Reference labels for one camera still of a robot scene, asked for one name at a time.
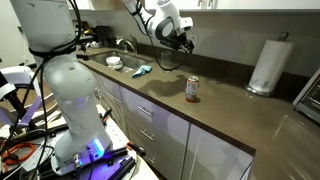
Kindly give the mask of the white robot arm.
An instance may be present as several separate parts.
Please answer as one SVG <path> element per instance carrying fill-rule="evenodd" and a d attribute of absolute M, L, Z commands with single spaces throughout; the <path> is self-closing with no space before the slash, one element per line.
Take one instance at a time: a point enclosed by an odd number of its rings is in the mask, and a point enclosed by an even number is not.
<path fill-rule="evenodd" d="M 29 51 L 43 70 L 68 130 L 55 144 L 51 167 L 63 176 L 103 157 L 111 143 L 99 118 L 96 79 L 78 62 L 74 31 L 66 0 L 10 0 L 29 43 Z M 141 32 L 172 49 L 193 50 L 186 32 L 193 27 L 171 0 L 158 0 L 151 15 L 140 0 L 121 0 Z"/>

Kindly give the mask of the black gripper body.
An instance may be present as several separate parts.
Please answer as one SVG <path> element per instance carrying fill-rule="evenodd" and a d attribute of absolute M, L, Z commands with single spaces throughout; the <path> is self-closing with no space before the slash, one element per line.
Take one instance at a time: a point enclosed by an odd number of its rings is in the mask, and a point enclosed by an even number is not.
<path fill-rule="evenodd" d="M 181 45 L 177 40 L 176 37 L 179 35 L 176 35 L 175 32 L 171 33 L 168 37 L 165 39 L 161 40 L 160 43 L 162 45 L 165 45 L 167 47 L 170 47 L 171 49 L 174 50 L 179 50 L 179 49 L 184 49 L 187 50 L 186 46 L 187 45 Z"/>

